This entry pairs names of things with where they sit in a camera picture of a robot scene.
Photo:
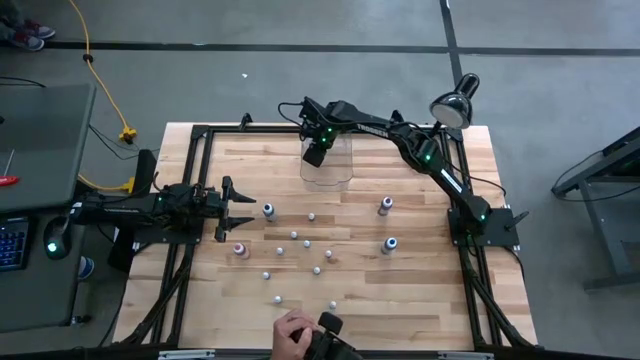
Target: concrete floor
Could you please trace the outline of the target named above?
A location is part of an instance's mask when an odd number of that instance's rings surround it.
[[[78,41],[64,0],[24,0],[24,8]],[[95,41],[220,44],[446,46],[438,0],[111,0],[78,1]],[[449,0],[459,46],[640,48],[633,0]],[[49,86],[93,82],[79,50],[27,54],[0,49],[0,75]],[[280,101],[344,99],[387,116],[431,121],[428,104],[453,86],[446,54],[95,51],[95,67],[140,136],[157,148],[168,121],[281,121]],[[587,154],[638,126],[640,57],[461,56],[481,86],[475,123],[490,126],[508,202],[531,215],[519,225],[521,258],[539,343],[549,349],[638,357],[640,288],[586,294],[582,282],[609,274],[582,204],[549,192]],[[121,125],[99,92],[92,123],[111,137]],[[93,137],[82,173],[105,185],[133,175]],[[87,241],[105,265],[108,244]],[[106,331],[124,278],[101,266],[79,306],[95,320],[79,328],[0,334],[0,352],[93,347]],[[31,339],[38,337],[35,344]]]

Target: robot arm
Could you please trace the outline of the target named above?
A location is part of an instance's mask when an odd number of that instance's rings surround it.
[[[91,194],[73,205],[70,218],[80,225],[112,224],[146,230],[151,239],[183,238],[201,231],[204,219],[219,219],[215,238],[225,242],[226,231],[252,221],[252,217],[230,217],[229,201],[255,203],[233,188],[229,176],[222,191],[201,185],[173,184],[143,197],[105,197]]]
[[[398,112],[390,120],[359,111],[354,105],[337,101],[321,106],[305,97],[302,110],[300,135],[310,138],[309,148],[303,160],[319,167],[327,150],[336,137],[353,131],[365,132],[392,141],[400,151],[402,159],[415,171],[431,178],[460,207],[464,227],[472,233],[482,233],[490,216],[489,203],[473,195],[447,170],[447,163],[438,142],[417,125],[405,122]]]

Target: person's hand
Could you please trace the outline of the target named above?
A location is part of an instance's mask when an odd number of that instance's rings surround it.
[[[316,324],[300,309],[289,311],[273,323],[273,349],[271,360],[303,360],[311,344],[311,335]],[[291,339],[291,333],[304,329],[298,343]]]

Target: yellow cable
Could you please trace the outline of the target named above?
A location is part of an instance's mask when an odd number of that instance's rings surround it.
[[[85,45],[86,45],[85,52],[87,55],[90,55],[91,53],[90,53],[90,43],[89,43],[89,30],[87,29],[87,24],[85,23],[84,17],[82,16],[82,13],[80,12],[80,9],[76,5],[76,3],[73,2],[73,0],[69,0],[69,3],[76,10],[78,17],[80,18],[80,22],[82,23],[82,29],[84,30],[84,39],[85,39]],[[102,87],[102,90],[104,90],[104,93],[107,95],[107,98],[109,98],[109,102],[118,113],[118,116],[122,121],[122,125],[124,125],[123,134],[133,133],[135,136],[135,129],[130,128],[129,124],[127,124],[127,120],[125,120],[124,115],[122,115],[122,112],[120,111],[120,108],[118,108],[118,105],[116,105],[115,101],[113,101],[113,98],[111,97],[111,94],[107,89],[107,86],[104,84],[104,82],[102,82],[102,79],[100,79],[100,76],[98,76],[98,73],[93,69],[93,65],[91,65],[91,61],[89,59],[86,59],[85,62],[87,63],[87,66],[89,66],[89,70],[91,70],[91,73],[93,74],[93,76],[96,78],[96,80]]]
[[[123,185],[121,185],[121,186],[113,186],[113,187],[96,185],[96,184],[92,183],[91,181],[89,181],[82,174],[78,174],[78,178],[80,179],[80,181],[82,181],[83,183],[87,184],[88,186],[90,186],[90,187],[92,187],[94,189],[102,190],[102,191],[127,190],[127,188],[125,188]]]

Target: yellow extension cord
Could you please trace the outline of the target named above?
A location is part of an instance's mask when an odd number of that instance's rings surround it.
[[[75,4],[75,2],[73,2],[73,0],[69,0],[69,3],[76,10],[76,13],[78,14],[78,17],[80,18],[80,22],[82,23],[82,29],[84,30],[84,39],[85,39],[85,44],[86,44],[85,51],[86,51],[87,55],[90,55],[89,30],[87,30],[87,24],[84,21],[84,16],[82,16],[82,13],[80,12],[80,9]],[[107,98],[109,99],[109,102],[111,103],[113,108],[118,113],[118,117],[120,117],[120,120],[122,121],[122,125],[124,125],[124,129],[122,130],[122,134],[120,134],[120,140],[125,140],[125,138],[127,138],[127,137],[129,139],[132,139],[137,134],[136,130],[131,128],[129,126],[129,124],[127,124],[127,120],[125,120],[124,115],[122,115],[122,112],[120,111],[120,108],[118,108],[118,105],[116,105],[115,101],[113,101],[113,98],[111,97],[111,94],[109,93],[109,89],[107,89],[107,86],[104,84],[104,82],[102,82],[102,79],[100,79],[100,76],[98,76],[98,73],[93,68],[93,65],[91,65],[91,61],[89,59],[86,59],[85,62],[87,63],[87,66],[89,67],[89,70],[91,70],[91,73],[93,74],[93,76],[98,81],[98,84],[100,84],[100,87],[102,87],[102,90],[104,90],[104,93],[107,95]],[[129,193],[131,193],[133,191],[133,180],[134,180],[134,178],[130,178],[129,182],[127,182],[125,184],[122,184],[120,186],[114,186],[114,187],[100,186],[100,185],[94,184],[93,182],[89,181],[86,177],[84,177],[82,174],[78,174],[78,178],[80,179],[80,181],[85,183],[87,186],[90,186],[90,187],[92,187],[94,189],[97,189],[97,190],[102,190],[102,191],[120,191],[120,190],[123,190],[123,191],[127,191]]]

